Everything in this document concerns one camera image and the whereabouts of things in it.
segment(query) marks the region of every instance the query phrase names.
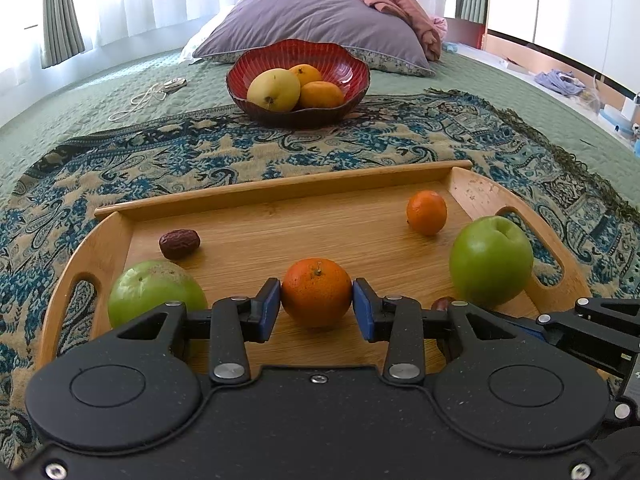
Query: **orange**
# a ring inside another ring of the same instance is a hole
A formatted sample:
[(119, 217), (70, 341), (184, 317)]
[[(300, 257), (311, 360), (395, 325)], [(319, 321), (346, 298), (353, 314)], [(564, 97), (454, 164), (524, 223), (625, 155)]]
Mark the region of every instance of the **orange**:
[(289, 71), (293, 72), (300, 80), (300, 86), (312, 83), (313, 81), (322, 81), (322, 74), (315, 66), (306, 64), (296, 65), (289, 68)]
[(340, 321), (351, 305), (351, 279), (346, 270), (331, 260), (306, 258), (287, 270), (280, 301), (299, 325), (331, 326)]
[(313, 81), (300, 89), (303, 108), (335, 108), (344, 103), (342, 90), (328, 81)]
[(433, 236), (447, 222), (447, 205), (435, 191), (425, 189), (409, 199), (406, 218), (411, 229), (425, 236)]

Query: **tray handle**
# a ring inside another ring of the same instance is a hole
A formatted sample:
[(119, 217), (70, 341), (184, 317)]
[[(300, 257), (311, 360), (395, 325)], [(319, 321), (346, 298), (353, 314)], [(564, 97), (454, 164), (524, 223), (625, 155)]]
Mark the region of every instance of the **tray handle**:
[(482, 216), (516, 213), (538, 240), (553, 255), (562, 269), (562, 278), (553, 286), (546, 286), (531, 275), (525, 291), (541, 312), (557, 312), (574, 307), (578, 298), (589, 298), (591, 291), (575, 257), (567, 249), (553, 228), (521, 198), (500, 184), (462, 168), (452, 168), (449, 192), (472, 220)]
[(58, 354), (66, 308), (79, 282), (86, 280), (95, 287), (97, 303), (91, 338), (109, 329), (108, 291), (113, 280), (122, 272), (129, 253), (132, 233), (131, 222), (120, 213), (113, 213), (100, 222), (74, 251), (47, 306), (36, 358), (36, 370), (53, 361)]

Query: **purple pillow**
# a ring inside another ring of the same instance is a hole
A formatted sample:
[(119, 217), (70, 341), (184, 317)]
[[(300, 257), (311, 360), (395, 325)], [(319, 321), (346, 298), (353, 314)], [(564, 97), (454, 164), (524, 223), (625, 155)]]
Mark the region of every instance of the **purple pillow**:
[(193, 56), (233, 63), (289, 38), (337, 43), (374, 70), (434, 75), (412, 28), (362, 0), (241, 0)]

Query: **blue patterned throw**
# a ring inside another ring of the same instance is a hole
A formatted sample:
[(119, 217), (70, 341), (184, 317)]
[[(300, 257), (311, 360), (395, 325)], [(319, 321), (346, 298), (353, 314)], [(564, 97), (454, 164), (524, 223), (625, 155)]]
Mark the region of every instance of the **blue patterned throw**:
[[(515, 113), (457, 91), (370, 96), (339, 126), (292, 132), (235, 107), (202, 110), (70, 140), (20, 180), (0, 216), (0, 452), (31, 454), (24, 411), (42, 320), (96, 207), (167, 193), (326, 171), (468, 158), (525, 200), (572, 251), (594, 296), (638, 294), (638, 212)], [(536, 273), (558, 278), (534, 241)], [(93, 290), (77, 287), (60, 351), (86, 340)]]

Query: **red bowl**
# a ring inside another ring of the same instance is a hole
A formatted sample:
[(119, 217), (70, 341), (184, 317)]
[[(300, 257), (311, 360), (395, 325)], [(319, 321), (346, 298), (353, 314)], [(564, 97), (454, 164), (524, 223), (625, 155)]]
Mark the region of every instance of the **red bowl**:
[[(336, 108), (302, 108), (272, 112), (246, 100), (249, 85), (266, 70), (289, 69), (298, 64), (315, 66), (322, 79), (340, 87), (344, 104)], [(369, 89), (369, 68), (335, 43), (283, 40), (251, 49), (240, 57), (226, 75), (226, 88), (236, 104), (252, 119), (278, 128), (321, 128), (337, 123), (362, 101)]]

